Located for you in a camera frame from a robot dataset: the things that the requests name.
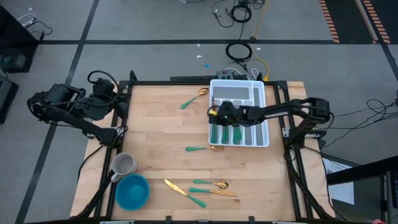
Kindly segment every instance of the mug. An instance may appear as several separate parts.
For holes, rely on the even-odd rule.
[[[137,161],[126,152],[121,152],[112,161],[112,170],[114,172],[111,181],[117,182],[120,178],[137,172]]]

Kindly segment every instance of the knife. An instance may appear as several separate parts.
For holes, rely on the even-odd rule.
[[[171,183],[170,181],[168,181],[167,179],[164,179],[164,182],[171,187],[173,190],[175,190],[176,192],[181,193],[182,195],[187,196],[189,199],[193,200],[195,203],[197,203],[199,206],[201,206],[202,208],[206,208],[206,203],[202,202],[201,200],[192,197],[191,195],[185,193],[183,190],[181,190],[179,187],[177,187],[176,185],[174,185],[173,183]]]
[[[189,192],[190,193],[213,193],[213,194],[218,194],[218,195],[237,197],[236,193],[230,192],[227,190],[206,190],[206,189],[198,189],[198,188],[190,187]]]

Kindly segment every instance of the wooden table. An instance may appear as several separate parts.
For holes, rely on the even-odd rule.
[[[291,99],[307,97],[302,82],[288,82],[288,85]],[[116,204],[112,219],[164,220],[171,215],[173,220],[245,221],[248,216],[255,216],[256,221],[295,220],[277,118],[268,120],[269,147],[227,147],[221,152],[185,151],[186,146],[208,145],[206,111],[209,96],[198,97],[185,110],[180,109],[180,105],[195,96],[202,87],[207,86],[133,86],[127,121],[129,131],[124,138],[123,151],[136,158],[138,174],[150,184],[150,197],[140,210],[133,212]],[[267,106],[275,104],[273,87],[266,87],[266,103]],[[96,124],[108,127],[111,117],[110,113]],[[300,121],[301,118],[295,117],[296,124]],[[318,149],[316,140],[306,140],[305,144]],[[97,147],[96,140],[89,140],[86,156]],[[334,216],[328,204],[320,155],[308,149],[301,152],[309,190],[326,212]],[[97,191],[104,155],[105,149],[102,149],[82,169],[71,215],[82,211]],[[206,208],[201,208],[172,190],[164,179],[186,191],[189,187],[217,190],[212,185],[195,185],[192,179],[226,180],[228,190],[236,192],[239,197],[196,194],[207,203]],[[297,189],[301,213],[305,217],[303,197]],[[109,188],[104,194],[102,214],[106,210],[108,192]]]

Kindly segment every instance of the gray floor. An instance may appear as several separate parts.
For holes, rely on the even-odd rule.
[[[53,27],[46,40],[79,40],[94,0],[0,0],[15,17],[32,12]],[[240,24],[220,27],[210,14],[214,0],[181,5],[177,0],[99,0],[88,40],[237,39]],[[231,21],[217,5],[221,22]],[[252,35],[260,10],[244,27],[243,38]],[[43,27],[30,28],[41,30]],[[317,0],[271,0],[258,39],[331,40]],[[139,80],[168,80],[171,76],[213,75],[216,70],[240,67],[225,55],[225,44],[183,45],[85,45],[72,85],[90,89],[92,70],[105,70],[118,80],[134,70]],[[6,123],[0,126],[0,215],[2,223],[14,223],[42,149],[49,126],[38,122],[26,108],[26,99],[37,91],[63,83],[76,45],[41,45],[29,73],[11,74],[20,86]],[[271,80],[303,81],[308,96],[330,101],[338,115],[366,108],[369,99],[385,104],[396,98],[397,80],[379,45],[255,45],[257,54],[271,67]],[[398,57],[398,46],[389,46]],[[238,54],[241,49],[233,49]],[[251,60],[249,67],[265,72]],[[371,113],[336,118],[333,126],[353,127]],[[358,164],[395,156],[398,119],[390,119],[353,131],[324,149],[325,153]],[[344,131],[331,130],[326,141]],[[87,140],[79,130],[57,128],[45,161],[26,222],[68,218],[76,189],[77,170]]]

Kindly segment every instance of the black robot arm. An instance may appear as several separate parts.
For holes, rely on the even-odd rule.
[[[70,85],[54,84],[49,91],[35,93],[29,98],[27,105],[30,112],[40,121],[51,123],[53,121],[63,121],[75,128],[81,129],[84,135],[94,135],[99,143],[107,147],[116,147],[119,144],[118,130],[114,128],[100,128],[95,124],[85,120],[101,120],[113,109],[117,111],[119,117],[127,116],[127,104],[120,93],[119,86],[109,80],[98,78],[97,81],[90,80],[94,73],[103,73],[109,76],[114,83],[116,80],[108,73],[103,71],[93,71],[88,76],[88,81],[93,84],[93,93],[89,97],[84,97],[86,90],[75,88]]]
[[[209,108],[210,124],[222,126],[245,127],[261,124],[263,121],[286,115],[296,115],[303,118],[297,127],[285,129],[284,137],[287,144],[292,147],[303,147],[306,135],[322,138],[326,131],[313,130],[317,124],[325,124],[333,117],[329,110],[329,102],[320,98],[307,98],[304,100],[291,100],[278,105],[266,106],[239,106],[235,108],[232,102],[224,102],[221,106]]]

